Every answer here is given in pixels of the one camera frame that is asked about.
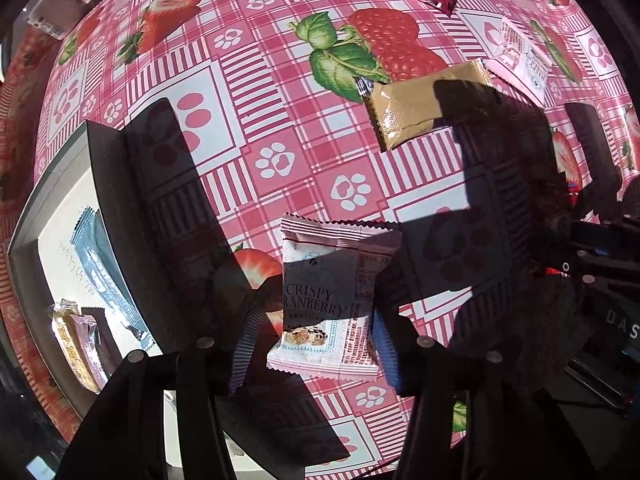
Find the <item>pink wafer packet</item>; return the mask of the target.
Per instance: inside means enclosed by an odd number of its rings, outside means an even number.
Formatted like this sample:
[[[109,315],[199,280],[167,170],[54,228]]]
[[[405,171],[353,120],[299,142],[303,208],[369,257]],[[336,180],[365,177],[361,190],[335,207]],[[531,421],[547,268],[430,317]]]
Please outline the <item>pink wafer packet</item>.
[[[89,377],[87,388],[99,393],[111,378],[115,367],[98,322],[91,315],[71,314],[70,327],[74,330],[74,345],[80,362]]]

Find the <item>white crispy cranberry snack packet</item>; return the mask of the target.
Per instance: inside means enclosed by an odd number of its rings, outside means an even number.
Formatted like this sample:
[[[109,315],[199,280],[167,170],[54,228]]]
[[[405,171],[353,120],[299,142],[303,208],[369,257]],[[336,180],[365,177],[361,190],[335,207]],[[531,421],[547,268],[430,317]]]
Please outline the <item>white crispy cranberry snack packet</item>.
[[[267,366],[308,377],[377,378],[370,343],[375,282],[401,248],[401,232],[296,214],[283,216],[280,230],[283,330]]]

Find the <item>blue wafer packet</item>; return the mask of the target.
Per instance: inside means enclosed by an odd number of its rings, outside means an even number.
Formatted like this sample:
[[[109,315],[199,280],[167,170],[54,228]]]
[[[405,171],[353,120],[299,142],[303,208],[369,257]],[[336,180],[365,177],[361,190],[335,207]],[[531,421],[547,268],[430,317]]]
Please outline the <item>blue wafer packet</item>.
[[[119,316],[141,348],[149,351],[155,340],[143,321],[125,283],[108,239],[101,211],[86,207],[74,226],[70,244],[93,289]]]

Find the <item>white shallow cardboard box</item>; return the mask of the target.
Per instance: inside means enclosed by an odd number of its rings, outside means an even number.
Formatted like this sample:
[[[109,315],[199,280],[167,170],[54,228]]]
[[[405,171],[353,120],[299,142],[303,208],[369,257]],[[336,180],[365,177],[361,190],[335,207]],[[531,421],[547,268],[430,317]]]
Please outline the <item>white shallow cardboard box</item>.
[[[86,310],[107,309],[70,244],[87,208],[101,207],[94,185],[89,136],[102,127],[83,122],[65,141],[26,200],[8,249],[12,285],[30,334],[55,385],[79,416],[96,394],[84,386],[56,341],[50,310],[66,299]]]

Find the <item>white pink small snack packet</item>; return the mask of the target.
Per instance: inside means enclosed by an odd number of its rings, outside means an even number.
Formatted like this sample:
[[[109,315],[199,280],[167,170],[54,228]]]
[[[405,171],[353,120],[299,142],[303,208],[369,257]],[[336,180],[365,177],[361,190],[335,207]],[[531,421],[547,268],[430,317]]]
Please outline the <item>white pink small snack packet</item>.
[[[488,70],[503,79],[535,104],[544,105],[544,92],[551,72],[551,60],[511,21],[486,22],[483,34],[488,43]]]

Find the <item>strawberry pattern pink tablecloth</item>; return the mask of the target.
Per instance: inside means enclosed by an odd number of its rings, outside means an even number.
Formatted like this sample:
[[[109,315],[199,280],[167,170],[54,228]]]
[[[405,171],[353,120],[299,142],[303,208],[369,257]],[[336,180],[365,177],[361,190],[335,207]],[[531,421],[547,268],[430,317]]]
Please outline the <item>strawberry pattern pink tablecloth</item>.
[[[550,58],[538,106],[562,133],[568,177],[586,187],[586,220],[638,191],[639,64],[596,0],[458,0],[450,15],[414,0],[90,1],[67,40],[29,32],[6,76],[1,233],[15,231],[27,194],[84,122],[119,128],[168,99],[181,132],[152,136],[142,153],[156,266],[180,294],[175,311],[155,309],[163,348],[212,325],[205,300],[231,248],[279,255],[282,212],[412,220],[472,205],[482,213],[463,239],[490,245],[470,280],[458,279],[461,257],[434,259],[428,274],[450,279],[424,292],[423,273],[410,272],[413,300],[400,310],[440,341],[486,340],[506,314],[532,218],[512,162],[487,161],[506,139],[440,129],[382,153],[346,77],[488,58],[503,21]]]

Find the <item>yellow rice cracker packet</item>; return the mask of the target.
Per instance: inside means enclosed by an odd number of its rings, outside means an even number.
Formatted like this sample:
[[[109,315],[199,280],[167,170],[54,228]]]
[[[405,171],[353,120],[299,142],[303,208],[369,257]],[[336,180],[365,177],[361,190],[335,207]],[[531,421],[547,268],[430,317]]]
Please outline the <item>yellow rice cracker packet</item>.
[[[73,302],[64,300],[52,304],[49,307],[52,332],[67,365],[78,382],[85,389],[93,393],[99,393],[100,387],[90,372],[88,362],[81,351],[77,330],[73,326],[72,315],[78,313],[79,309]]]

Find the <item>gold brown snack bar packet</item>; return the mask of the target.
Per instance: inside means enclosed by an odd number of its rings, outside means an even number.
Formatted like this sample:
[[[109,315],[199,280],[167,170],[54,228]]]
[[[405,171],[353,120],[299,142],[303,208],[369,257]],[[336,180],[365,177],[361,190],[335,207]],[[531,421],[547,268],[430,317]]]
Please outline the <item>gold brown snack bar packet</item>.
[[[500,104],[479,58],[389,84],[361,76],[355,82],[382,152],[435,129],[483,118]]]

